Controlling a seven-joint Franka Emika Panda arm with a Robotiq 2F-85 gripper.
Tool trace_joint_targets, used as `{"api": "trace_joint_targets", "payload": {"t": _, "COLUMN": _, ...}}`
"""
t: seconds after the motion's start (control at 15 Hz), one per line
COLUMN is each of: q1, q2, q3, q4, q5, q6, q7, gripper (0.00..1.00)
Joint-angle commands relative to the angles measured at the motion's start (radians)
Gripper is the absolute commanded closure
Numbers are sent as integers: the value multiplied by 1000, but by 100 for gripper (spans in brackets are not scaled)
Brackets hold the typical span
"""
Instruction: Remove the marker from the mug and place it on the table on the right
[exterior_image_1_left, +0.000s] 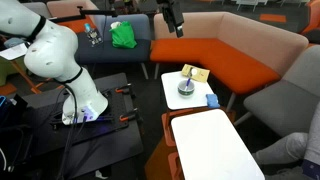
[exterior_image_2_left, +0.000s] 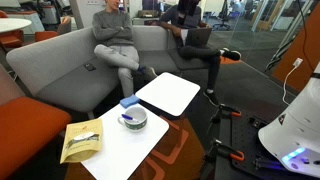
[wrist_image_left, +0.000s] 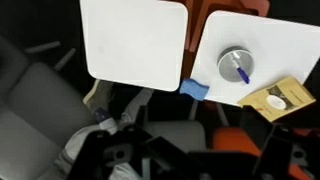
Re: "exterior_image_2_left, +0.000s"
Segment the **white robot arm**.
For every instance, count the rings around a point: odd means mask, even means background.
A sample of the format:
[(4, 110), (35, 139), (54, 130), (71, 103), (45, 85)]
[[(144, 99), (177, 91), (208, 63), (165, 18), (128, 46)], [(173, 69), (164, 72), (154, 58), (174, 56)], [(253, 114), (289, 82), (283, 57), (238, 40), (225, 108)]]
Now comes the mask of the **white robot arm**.
[(287, 170), (320, 177), (320, 63), (291, 104), (258, 131), (258, 138)]

